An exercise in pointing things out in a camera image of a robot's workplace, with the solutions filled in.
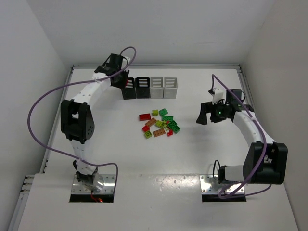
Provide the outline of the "green lego brick top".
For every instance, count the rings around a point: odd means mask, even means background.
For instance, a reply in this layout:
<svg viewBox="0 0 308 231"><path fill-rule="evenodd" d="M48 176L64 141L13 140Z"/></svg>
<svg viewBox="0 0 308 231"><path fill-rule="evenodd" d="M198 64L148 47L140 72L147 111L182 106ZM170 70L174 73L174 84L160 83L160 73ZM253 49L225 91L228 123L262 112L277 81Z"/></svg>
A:
<svg viewBox="0 0 308 231"><path fill-rule="evenodd" d="M160 116L165 116L168 114L168 111L166 110L166 108L163 108L161 110L158 111Z"/></svg>

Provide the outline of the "red 2x3 lego brick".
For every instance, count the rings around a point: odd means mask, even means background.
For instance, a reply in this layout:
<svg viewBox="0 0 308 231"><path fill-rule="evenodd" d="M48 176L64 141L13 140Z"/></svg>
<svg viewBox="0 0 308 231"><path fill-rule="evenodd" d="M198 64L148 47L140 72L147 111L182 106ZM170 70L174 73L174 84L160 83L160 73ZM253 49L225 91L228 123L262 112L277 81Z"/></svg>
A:
<svg viewBox="0 0 308 231"><path fill-rule="evenodd" d="M147 121L151 119L151 114L150 113L146 113L146 114L140 114L139 115L139 120L140 121Z"/></svg>

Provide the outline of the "red small lego brick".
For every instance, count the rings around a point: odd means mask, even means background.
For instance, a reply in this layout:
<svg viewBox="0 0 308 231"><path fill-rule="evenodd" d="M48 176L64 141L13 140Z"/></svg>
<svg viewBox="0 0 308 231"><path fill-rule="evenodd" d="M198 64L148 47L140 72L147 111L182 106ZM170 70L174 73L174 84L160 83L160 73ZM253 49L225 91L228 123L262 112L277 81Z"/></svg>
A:
<svg viewBox="0 0 308 231"><path fill-rule="evenodd" d="M147 131L150 131L150 128L149 128L148 126L144 126L144 127L142 128L142 131L143 131L144 133L146 133Z"/></svg>
<svg viewBox="0 0 308 231"><path fill-rule="evenodd" d="M174 133L173 133L173 130L170 129L169 132L167 133L167 136L169 137L169 136L171 136L171 135L173 135L173 134L174 134Z"/></svg>

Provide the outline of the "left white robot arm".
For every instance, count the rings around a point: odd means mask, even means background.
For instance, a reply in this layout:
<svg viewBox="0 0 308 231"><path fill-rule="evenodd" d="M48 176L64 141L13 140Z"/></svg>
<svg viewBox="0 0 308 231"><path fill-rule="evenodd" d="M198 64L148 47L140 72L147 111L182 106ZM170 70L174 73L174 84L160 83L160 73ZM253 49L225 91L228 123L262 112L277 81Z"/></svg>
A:
<svg viewBox="0 0 308 231"><path fill-rule="evenodd" d="M88 83L76 96L61 102L61 132L70 141L77 160L73 162L78 182L91 192L102 189L99 183L97 166L91 166L93 147L90 138L94 134L95 124L92 109L103 92L110 86L123 89L128 82L129 70L109 78L120 71L130 61L129 57L111 54L107 60L98 66Z"/></svg>

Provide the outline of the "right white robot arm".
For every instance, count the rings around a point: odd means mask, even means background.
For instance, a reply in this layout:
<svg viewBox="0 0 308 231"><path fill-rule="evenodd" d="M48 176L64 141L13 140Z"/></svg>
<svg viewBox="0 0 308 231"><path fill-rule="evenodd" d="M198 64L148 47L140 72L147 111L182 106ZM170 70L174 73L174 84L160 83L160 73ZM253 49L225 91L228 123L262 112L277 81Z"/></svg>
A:
<svg viewBox="0 0 308 231"><path fill-rule="evenodd" d="M219 88L209 90L213 99L202 103L198 124L207 125L230 119L245 138L249 150L243 165L220 166L216 180L220 184L247 182L281 185L285 179L288 148L270 137L255 118L254 109L244 104L242 91L231 89L227 96Z"/></svg>

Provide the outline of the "black slotted container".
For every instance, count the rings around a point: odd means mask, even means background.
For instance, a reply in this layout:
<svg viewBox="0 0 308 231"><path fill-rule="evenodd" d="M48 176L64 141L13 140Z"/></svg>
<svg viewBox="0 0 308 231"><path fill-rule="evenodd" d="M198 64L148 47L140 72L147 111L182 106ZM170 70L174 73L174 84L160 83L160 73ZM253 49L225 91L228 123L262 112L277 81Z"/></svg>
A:
<svg viewBox="0 0 308 231"><path fill-rule="evenodd" d="M149 99L150 98L150 78L149 77L137 77L136 83L136 98L137 99Z"/></svg>
<svg viewBox="0 0 308 231"><path fill-rule="evenodd" d="M121 91L124 100L136 99L135 79L133 77L129 77L125 88Z"/></svg>

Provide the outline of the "white slotted container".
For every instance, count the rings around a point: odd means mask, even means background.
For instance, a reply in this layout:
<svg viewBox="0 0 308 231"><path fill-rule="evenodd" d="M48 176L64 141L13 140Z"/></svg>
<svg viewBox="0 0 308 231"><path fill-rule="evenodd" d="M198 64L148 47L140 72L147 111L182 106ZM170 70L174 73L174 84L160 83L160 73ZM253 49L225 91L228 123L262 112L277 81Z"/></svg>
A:
<svg viewBox="0 0 308 231"><path fill-rule="evenodd" d="M150 95L152 99L162 99L164 97L164 78L150 78Z"/></svg>
<svg viewBox="0 0 308 231"><path fill-rule="evenodd" d="M178 79L176 77L164 78L164 99L175 99L177 96Z"/></svg>

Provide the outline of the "green 2x3 lego brick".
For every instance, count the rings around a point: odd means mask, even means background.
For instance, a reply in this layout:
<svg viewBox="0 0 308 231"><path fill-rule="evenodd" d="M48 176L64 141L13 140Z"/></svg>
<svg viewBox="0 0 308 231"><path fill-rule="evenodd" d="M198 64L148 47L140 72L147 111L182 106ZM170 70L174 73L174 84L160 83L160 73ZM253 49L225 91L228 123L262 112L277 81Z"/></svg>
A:
<svg viewBox="0 0 308 231"><path fill-rule="evenodd" d="M171 122L171 121L174 120L174 117L170 116L170 115L168 115L168 116L167 115L163 115L161 118L162 118L163 121L170 121Z"/></svg>

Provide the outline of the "lime small lego brick top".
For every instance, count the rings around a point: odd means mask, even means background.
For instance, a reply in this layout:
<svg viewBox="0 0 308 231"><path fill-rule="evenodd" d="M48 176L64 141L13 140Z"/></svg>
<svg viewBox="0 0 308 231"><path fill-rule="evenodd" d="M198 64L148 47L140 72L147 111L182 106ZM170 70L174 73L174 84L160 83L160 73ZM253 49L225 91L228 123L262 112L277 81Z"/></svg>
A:
<svg viewBox="0 0 308 231"><path fill-rule="evenodd" d="M152 115L157 116L158 115L158 110L152 110Z"/></svg>

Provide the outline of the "brown lego brick upper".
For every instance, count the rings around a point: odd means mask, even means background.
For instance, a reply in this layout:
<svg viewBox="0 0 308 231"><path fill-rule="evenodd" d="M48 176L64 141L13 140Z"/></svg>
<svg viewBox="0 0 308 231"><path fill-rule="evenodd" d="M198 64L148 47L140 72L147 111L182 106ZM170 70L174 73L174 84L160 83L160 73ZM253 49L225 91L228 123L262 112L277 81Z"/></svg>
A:
<svg viewBox="0 0 308 231"><path fill-rule="evenodd" d="M155 118L150 119L148 122L145 123L146 126L148 126L149 128L154 125L157 122L157 120Z"/></svg>

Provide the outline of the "brown lego brick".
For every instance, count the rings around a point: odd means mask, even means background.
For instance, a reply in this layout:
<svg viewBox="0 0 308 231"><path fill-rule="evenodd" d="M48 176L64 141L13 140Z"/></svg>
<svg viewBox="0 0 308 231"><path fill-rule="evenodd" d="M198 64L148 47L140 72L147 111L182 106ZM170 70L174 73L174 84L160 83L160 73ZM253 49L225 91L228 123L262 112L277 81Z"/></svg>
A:
<svg viewBox="0 0 308 231"><path fill-rule="evenodd" d="M163 128L153 131L153 136L158 137L164 135L166 132Z"/></svg>
<svg viewBox="0 0 308 231"><path fill-rule="evenodd" d="M145 123L146 126L148 126L149 128L154 125L157 122L157 120L155 118L150 119L148 122Z"/></svg>

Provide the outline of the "brown lego brick lower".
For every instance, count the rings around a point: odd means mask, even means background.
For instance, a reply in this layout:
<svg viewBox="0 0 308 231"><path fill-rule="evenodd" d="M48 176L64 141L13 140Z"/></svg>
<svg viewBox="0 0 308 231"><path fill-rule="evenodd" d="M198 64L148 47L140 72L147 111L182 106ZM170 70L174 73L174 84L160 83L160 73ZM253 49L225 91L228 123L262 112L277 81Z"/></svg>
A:
<svg viewBox="0 0 308 231"><path fill-rule="evenodd" d="M164 135L166 132L163 128L153 131L153 136L158 137Z"/></svg>

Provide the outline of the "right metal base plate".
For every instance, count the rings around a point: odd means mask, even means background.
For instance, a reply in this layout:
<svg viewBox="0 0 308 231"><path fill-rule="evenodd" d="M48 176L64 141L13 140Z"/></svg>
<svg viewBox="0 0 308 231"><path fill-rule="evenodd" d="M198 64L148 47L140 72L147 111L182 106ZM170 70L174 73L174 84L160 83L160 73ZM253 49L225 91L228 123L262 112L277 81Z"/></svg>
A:
<svg viewBox="0 0 308 231"><path fill-rule="evenodd" d="M200 186L201 186L201 194L202 195L218 195L218 193L225 187L224 184L219 184L217 180L213 178L212 175L199 175L200 178ZM227 188L222 195L230 194L235 191L236 188L240 186L239 184L232 185ZM235 195L245 194L244 186L235 193Z"/></svg>

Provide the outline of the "metal base plate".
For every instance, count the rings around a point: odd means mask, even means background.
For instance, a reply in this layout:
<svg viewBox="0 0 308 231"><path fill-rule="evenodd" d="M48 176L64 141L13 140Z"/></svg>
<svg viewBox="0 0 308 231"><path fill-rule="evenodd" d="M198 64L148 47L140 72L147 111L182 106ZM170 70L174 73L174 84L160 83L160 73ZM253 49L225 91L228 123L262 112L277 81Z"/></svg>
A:
<svg viewBox="0 0 308 231"><path fill-rule="evenodd" d="M77 176L74 175L73 184L71 188L72 194L113 194L116 184L116 175L99 174L93 183L93 186L85 185L82 181L78 181Z"/></svg>
<svg viewBox="0 0 308 231"><path fill-rule="evenodd" d="M202 195L218 195L218 193L225 187L224 184L219 184L217 180L213 178L212 175L199 175L200 178L200 186L201 186L201 194ZM232 185L227 188L222 195L230 194L235 191L236 188L240 186L239 184ZM235 195L245 194L244 186L235 193Z"/></svg>

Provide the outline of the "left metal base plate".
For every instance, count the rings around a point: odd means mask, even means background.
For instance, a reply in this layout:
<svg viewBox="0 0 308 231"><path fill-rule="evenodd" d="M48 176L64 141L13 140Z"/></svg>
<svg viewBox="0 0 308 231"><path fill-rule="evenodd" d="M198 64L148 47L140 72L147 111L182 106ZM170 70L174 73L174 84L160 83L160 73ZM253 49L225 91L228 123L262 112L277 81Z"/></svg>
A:
<svg viewBox="0 0 308 231"><path fill-rule="evenodd" d="M78 181L77 176L74 175L73 184L71 188L72 194L113 194L116 184L116 175L99 174L93 183L93 186L85 185L82 181Z"/></svg>

